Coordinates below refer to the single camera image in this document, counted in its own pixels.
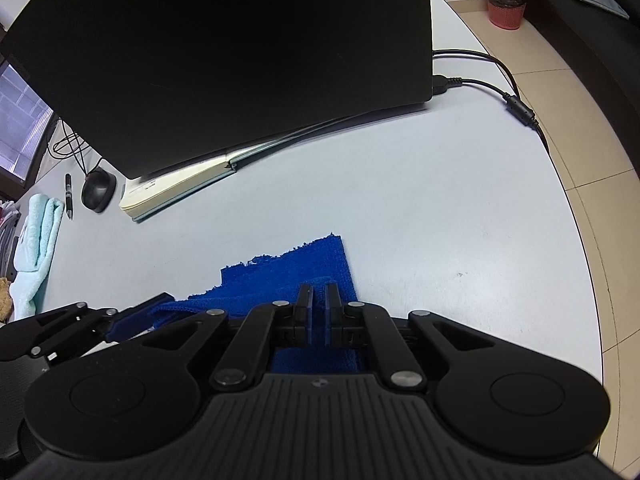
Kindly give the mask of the light blue folded towel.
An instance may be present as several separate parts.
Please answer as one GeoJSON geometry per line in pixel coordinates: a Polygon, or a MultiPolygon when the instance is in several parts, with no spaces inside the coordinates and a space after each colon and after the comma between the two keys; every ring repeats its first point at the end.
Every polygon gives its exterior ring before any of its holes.
{"type": "Polygon", "coordinates": [[[36,314],[35,298],[48,277],[63,214],[64,205],[55,197],[38,193],[29,199],[14,254],[15,280],[10,286],[15,321],[36,314]]]}

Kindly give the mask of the cream notebook with teal cover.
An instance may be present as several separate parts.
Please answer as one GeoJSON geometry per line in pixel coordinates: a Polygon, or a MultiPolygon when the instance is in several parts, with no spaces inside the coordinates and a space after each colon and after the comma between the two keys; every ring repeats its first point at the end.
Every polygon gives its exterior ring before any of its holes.
{"type": "Polygon", "coordinates": [[[132,221],[140,223],[199,190],[224,180],[240,169],[278,151],[290,148],[296,143],[314,136],[323,136],[345,128],[367,125],[370,122],[379,122],[425,109],[426,104],[421,103],[334,119],[287,133],[277,139],[251,145],[248,148],[205,157],[197,162],[181,164],[174,169],[159,171],[134,180],[126,179],[119,208],[132,221]]]}

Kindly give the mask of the black computer mouse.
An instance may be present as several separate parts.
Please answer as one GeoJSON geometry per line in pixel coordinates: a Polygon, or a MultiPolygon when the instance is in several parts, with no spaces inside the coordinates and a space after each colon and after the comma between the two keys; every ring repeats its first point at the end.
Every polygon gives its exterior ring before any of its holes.
{"type": "Polygon", "coordinates": [[[114,174],[98,167],[88,172],[81,190],[81,203],[89,210],[100,214],[111,203],[116,188],[114,174]]]}

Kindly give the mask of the black marker pen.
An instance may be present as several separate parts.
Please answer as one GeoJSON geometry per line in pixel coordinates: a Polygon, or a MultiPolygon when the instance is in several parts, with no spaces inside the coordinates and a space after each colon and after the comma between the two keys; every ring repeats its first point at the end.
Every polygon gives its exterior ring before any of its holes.
{"type": "Polygon", "coordinates": [[[74,215],[74,201],[73,201],[73,180],[71,174],[65,174],[65,212],[66,217],[73,220],[74,215]]]}

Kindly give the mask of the computer monitor screen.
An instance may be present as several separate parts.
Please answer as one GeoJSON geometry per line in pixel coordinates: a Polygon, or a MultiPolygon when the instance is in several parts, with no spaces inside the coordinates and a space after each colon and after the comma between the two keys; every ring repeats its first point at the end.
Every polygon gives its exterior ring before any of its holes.
{"type": "Polygon", "coordinates": [[[1,197],[18,200],[35,183],[58,115],[4,58],[0,94],[1,197]]]}

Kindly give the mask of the black laptop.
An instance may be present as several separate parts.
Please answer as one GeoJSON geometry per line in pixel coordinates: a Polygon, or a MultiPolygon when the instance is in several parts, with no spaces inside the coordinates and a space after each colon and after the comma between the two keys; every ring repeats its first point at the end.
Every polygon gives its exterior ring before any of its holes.
{"type": "Polygon", "coordinates": [[[30,0],[1,51],[130,179],[432,95],[430,0],[30,0]]]}

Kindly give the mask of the red waste bin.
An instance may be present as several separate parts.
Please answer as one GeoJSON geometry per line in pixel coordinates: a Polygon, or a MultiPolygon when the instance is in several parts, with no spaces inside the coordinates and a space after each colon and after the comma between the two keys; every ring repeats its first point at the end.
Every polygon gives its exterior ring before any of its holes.
{"type": "Polygon", "coordinates": [[[523,21],[527,1],[486,0],[489,21],[501,29],[519,29],[523,21]]]}

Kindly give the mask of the black leather chair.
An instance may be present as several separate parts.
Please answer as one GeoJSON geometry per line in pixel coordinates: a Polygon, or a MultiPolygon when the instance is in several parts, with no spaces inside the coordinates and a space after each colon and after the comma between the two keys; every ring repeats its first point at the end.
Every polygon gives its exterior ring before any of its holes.
{"type": "Polygon", "coordinates": [[[623,18],[582,0],[529,0],[525,17],[567,62],[639,167],[639,0],[623,18]]]}

